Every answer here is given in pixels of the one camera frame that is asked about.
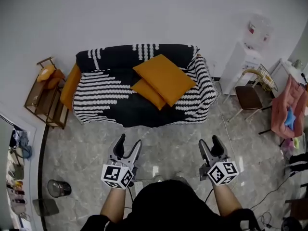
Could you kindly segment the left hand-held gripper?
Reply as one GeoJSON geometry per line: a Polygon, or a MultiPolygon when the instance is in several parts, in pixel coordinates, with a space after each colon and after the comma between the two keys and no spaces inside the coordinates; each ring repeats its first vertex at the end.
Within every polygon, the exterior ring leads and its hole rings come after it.
{"type": "Polygon", "coordinates": [[[101,180],[111,188],[126,189],[134,184],[142,141],[138,140],[132,147],[128,156],[124,156],[125,134],[111,146],[111,155],[103,165],[101,180]]]}

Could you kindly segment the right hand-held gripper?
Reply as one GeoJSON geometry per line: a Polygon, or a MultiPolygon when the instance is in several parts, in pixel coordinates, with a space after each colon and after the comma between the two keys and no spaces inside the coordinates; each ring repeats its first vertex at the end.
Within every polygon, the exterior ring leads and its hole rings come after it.
{"type": "Polygon", "coordinates": [[[204,140],[199,141],[199,150],[205,161],[199,168],[200,180],[209,179],[215,185],[229,184],[239,175],[237,165],[228,160],[227,149],[218,136],[213,135],[212,142],[210,150],[204,140]]]}

